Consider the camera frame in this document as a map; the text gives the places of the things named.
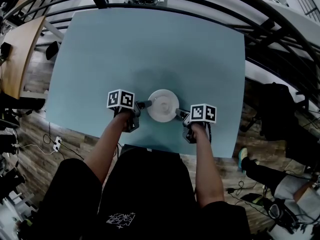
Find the sneaker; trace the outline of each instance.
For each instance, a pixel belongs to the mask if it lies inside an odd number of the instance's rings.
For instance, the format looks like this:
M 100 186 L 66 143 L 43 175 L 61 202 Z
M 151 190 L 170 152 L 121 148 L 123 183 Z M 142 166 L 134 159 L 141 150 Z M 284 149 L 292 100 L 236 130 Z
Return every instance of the sneaker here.
M 238 167 L 239 167 L 240 169 L 242 169 L 242 168 L 241 168 L 242 160 L 243 160 L 244 158 L 246 158 L 247 156 L 248 156 L 248 149 L 247 149 L 246 147 L 243 147 L 243 148 L 239 151 L 239 163 L 238 163 Z

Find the black shirt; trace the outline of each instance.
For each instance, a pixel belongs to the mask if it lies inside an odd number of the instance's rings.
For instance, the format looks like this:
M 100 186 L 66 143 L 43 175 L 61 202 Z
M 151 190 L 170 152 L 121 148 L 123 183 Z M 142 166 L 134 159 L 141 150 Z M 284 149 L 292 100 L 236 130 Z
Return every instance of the black shirt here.
M 221 201 L 200 209 L 179 154 L 145 148 L 119 157 L 103 193 L 83 161 L 61 162 L 31 228 L 33 239 L 250 239 L 243 207 Z

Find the wooden desk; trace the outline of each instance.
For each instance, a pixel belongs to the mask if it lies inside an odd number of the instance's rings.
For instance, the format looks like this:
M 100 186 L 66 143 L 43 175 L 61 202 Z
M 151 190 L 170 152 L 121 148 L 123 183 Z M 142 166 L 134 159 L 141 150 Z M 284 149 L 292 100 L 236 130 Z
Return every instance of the wooden desk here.
M 24 91 L 25 73 L 45 25 L 45 19 L 45 16 L 41 16 L 31 20 L 8 32 L 4 37 L 4 42 L 11 45 L 11 51 L 7 61 L 2 64 L 1 89 L 13 98 L 45 98 L 43 93 Z

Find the forearm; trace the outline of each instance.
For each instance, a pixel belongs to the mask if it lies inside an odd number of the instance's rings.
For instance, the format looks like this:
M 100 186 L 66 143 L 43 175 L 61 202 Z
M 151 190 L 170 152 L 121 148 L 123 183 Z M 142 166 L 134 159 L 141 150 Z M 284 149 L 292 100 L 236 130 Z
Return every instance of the forearm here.
M 105 128 L 99 141 L 84 160 L 97 178 L 103 183 L 110 169 L 114 153 L 129 114 L 120 113 Z
M 224 186 L 205 131 L 196 134 L 196 199 L 201 207 L 224 201 Z

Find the white bowl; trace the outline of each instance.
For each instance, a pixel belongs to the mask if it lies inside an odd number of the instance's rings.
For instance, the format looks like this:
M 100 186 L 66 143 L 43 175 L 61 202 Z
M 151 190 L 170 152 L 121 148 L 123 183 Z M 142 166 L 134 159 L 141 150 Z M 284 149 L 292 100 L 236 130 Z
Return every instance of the white bowl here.
M 152 106 L 147 108 L 150 117 L 160 123 L 166 123 L 176 117 L 176 109 L 179 108 L 177 96 L 170 90 L 156 90 L 149 97 Z

